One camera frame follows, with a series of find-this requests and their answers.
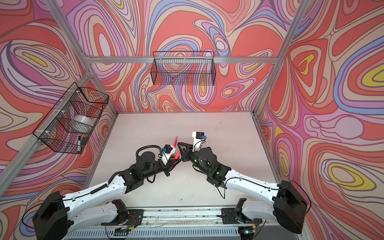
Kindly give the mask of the black marker in basket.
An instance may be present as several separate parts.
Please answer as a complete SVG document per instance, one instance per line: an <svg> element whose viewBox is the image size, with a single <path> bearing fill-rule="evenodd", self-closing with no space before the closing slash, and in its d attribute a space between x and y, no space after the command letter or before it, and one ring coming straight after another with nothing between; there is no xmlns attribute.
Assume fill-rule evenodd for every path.
<svg viewBox="0 0 384 240"><path fill-rule="evenodd" d="M78 142L77 142L77 153L80 154L82 152L82 146L81 146L81 136L78 136Z"/></svg>

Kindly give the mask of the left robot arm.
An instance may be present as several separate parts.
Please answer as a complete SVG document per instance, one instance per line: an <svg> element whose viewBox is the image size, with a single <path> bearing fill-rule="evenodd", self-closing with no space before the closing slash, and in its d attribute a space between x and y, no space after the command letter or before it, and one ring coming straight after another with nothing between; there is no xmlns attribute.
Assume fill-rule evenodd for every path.
<svg viewBox="0 0 384 240"><path fill-rule="evenodd" d="M135 164L114 173L108 181L71 194L49 194L32 217L36 238L62 240L68 233L92 225L125 225L131 214L118 197L159 173L169 176L180 162L179 157L179 153L163 153L156 160L154 153L144 152L137 156Z"/></svg>

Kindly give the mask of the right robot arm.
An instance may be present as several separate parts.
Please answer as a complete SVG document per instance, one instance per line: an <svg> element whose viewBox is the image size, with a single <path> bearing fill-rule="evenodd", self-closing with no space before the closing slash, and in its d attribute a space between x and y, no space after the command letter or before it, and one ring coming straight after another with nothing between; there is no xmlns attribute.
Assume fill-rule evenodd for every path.
<svg viewBox="0 0 384 240"><path fill-rule="evenodd" d="M291 182L268 183L243 175L221 164L210 147L196 149L193 145L178 143L183 162L191 162L193 168L206 176L217 189L239 191L247 195L240 198L234 209L235 221L251 224L262 220L279 223L286 230L301 234L307 208L304 196Z"/></svg>

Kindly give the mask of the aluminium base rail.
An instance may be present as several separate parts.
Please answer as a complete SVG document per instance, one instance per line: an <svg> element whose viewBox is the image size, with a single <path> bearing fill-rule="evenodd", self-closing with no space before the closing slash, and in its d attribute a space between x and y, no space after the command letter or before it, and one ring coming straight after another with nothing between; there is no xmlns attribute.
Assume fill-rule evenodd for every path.
<svg viewBox="0 0 384 240"><path fill-rule="evenodd" d="M236 207L183 207L130 209L122 203L108 203L76 214L69 219L73 232L92 226L168 225L259 225L262 220L277 222L283 228L302 232L306 208L268 207L261 202L239 201Z"/></svg>

